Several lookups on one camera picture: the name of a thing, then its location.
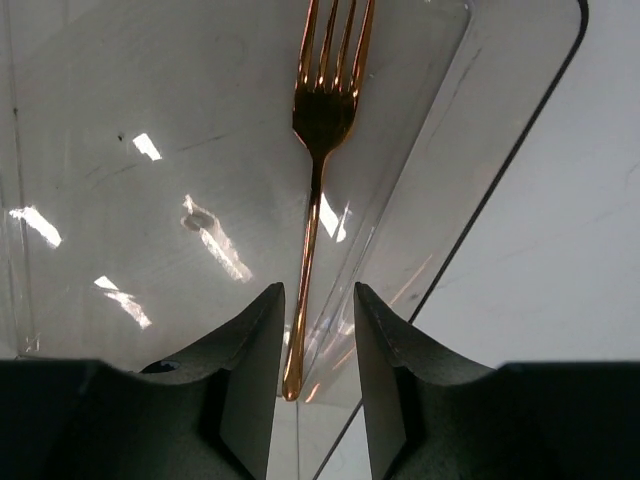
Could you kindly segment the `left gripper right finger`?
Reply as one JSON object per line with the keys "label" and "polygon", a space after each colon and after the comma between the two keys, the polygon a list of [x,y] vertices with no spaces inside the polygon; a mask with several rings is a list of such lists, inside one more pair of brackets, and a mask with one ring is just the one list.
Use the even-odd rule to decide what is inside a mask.
{"label": "left gripper right finger", "polygon": [[354,319],[371,473],[389,479],[425,439],[419,388],[470,383],[491,369],[405,321],[360,282],[354,287]]}

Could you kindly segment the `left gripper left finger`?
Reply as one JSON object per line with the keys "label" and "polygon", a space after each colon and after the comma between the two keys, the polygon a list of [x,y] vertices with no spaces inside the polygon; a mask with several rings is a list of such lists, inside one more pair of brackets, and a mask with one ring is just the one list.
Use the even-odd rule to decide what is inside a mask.
{"label": "left gripper left finger", "polygon": [[284,330],[285,288],[269,285],[236,317],[141,370],[169,384],[208,380],[199,434],[251,479],[267,475]]}

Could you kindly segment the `gold fork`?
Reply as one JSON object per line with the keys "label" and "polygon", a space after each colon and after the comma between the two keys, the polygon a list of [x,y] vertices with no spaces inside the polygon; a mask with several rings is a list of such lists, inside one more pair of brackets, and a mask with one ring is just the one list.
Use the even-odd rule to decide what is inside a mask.
{"label": "gold fork", "polygon": [[332,3],[320,55],[317,58],[318,69],[313,73],[311,67],[315,59],[313,48],[319,6],[318,1],[309,3],[298,59],[292,109],[293,132],[308,151],[312,167],[295,315],[282,377],[282,396],[288,402],[299,398],[304,380],[307,310],[320,224],[325,167],[332,152],[345,142],[354,125],[365,77],[376,2],[374,0],[366,2],[349,73],[345,72],[347,54],[358,3],[356,1],[349,3],[335,67],[331,69],[329,60],[339,10],[339,3],[337,1]]}

